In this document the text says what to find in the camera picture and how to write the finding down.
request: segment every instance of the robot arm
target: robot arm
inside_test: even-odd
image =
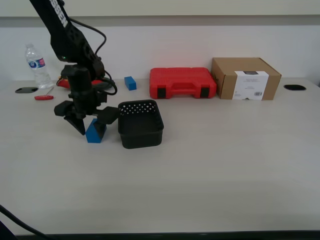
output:
[[[30,0],[51,35],[51,46],[62,62],[89,70],[91,81],[105,76],[105,68],[83,33],[70,21],[61,0]]]
[[[60,61],[77,63],[66,65],[61,72],[67,76],[71,93],[68,95],[72,101],[64,101],[54,108],[57,116],[64,117],[82,135],[85,134],[83,119],[86,115],[94,115],[97,121],[94,127],[102,138],[106,124],[112,124],[119,116],[117,107],[107,106],[103,110],[97,107],[107,102],[107,95],[114,93],[101,91],[93,88],[91,81],[102,80],[105,76],[105,68],[98,57],[91,49],[83,33],[72,25],[63,5],[62,0],[30,0],[33,7],[39,14],[43,23],[51,35],[51,46]]]

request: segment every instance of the red case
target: red case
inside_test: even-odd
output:
[[[213,98],[217,84],[205,67],[153,68],[150,72],[150,96],[170,99],[173,95]]]

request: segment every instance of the bottle label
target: bottle label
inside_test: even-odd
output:
[[[44,67],[46,64],[45,64],[45,60],[43,58],[39,59],[39,60],[35,60],[35,61],[28,61],[28,64],[30,66],[30,68],[32,69],[39,69],[39,68],[42,68]]]

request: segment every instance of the small blue block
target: small blue block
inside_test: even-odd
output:
[[[132,76],[126,76],[124,78],[124,83],[129,91],[137,89],[137,83]]]
[[[100,144],[102,139],[99,137],[96,128],[94,126],[94,123],[97,121],[97,119],[93,119],[90,123],[90,126],[85,132],[86,140],[89,144]]]

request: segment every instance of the red screwdriver handle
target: red screwdriver handle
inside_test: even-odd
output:
[[[50,95],[41,95],[41,96],[35,96],[34,97],[35,100],[38,101],[45,101],[45,100],[51,100],[54,99],[54,96],[50,96]]]

